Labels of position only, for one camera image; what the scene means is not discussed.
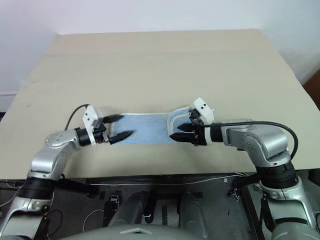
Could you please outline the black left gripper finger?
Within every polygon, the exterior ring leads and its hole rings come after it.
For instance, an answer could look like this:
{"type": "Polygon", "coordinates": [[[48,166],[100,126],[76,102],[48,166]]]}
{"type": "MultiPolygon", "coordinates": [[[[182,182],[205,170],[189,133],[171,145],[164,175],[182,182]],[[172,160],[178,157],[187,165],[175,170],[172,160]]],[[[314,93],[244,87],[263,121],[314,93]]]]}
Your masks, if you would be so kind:
{"type": "Polygon", "coordinates": [[[133,133],[134,133],[134,130],[126,130],[126,131],[117,133],[114,136],[110,136],[109,137],[109,144],[113,145],[118,142],[121,142],[121,141],[127,139],[128,137],[130,137],[133,133]]]}
{"type": "Polygon", "coordinates": [[[124,116],[121,114],[113,114],[113,115],[105,116],[103,118],[103,123],[104,124],[112,124],[114,122],[121,120],[123,117],[124,116]]]}

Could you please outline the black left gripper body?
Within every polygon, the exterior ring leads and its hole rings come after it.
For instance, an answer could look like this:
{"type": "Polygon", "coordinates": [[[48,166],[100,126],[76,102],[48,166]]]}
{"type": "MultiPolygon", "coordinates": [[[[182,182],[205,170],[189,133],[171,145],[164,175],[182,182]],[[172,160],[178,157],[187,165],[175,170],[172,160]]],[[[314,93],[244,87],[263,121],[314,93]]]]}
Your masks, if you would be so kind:
{"type": "Polygon", "coordinates": [[[107,127],[109,121],[107,119],[97,120],[93,127],[93,137],[96,144],[109,143],[110,137],[107,134],[107,127]]]}

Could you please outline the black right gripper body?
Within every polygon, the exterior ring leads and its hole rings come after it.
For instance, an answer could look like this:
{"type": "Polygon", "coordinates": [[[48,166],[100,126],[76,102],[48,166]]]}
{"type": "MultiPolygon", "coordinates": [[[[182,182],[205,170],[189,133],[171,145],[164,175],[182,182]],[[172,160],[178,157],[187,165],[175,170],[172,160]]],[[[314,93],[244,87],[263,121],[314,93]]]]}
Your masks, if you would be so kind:
{"type": "Polygon", "coordinates": [[[190,111],[191,121],[191,143],[194,146],[206,146],[207,141],[205,137],[204,122],[201,120],[200,113],[194,108],[190,111]]]}

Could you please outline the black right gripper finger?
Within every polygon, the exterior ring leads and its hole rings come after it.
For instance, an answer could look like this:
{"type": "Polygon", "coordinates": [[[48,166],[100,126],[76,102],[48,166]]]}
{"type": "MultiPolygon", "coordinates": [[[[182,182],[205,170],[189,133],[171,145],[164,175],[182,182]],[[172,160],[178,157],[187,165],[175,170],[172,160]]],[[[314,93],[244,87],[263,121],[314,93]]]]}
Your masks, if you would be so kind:
{"type": "Polygon", "coordinates": [[[197,143],[197,135],[194,132],[176,132],[169,136],[173,141],[180,142],[180,143],[197,143]]]}
{"type": "Polygon", "coordinates": [[[192,123],[183,123],[177,127],[178,130],[183,132],[195,132],[198,127],[192,123]]]}

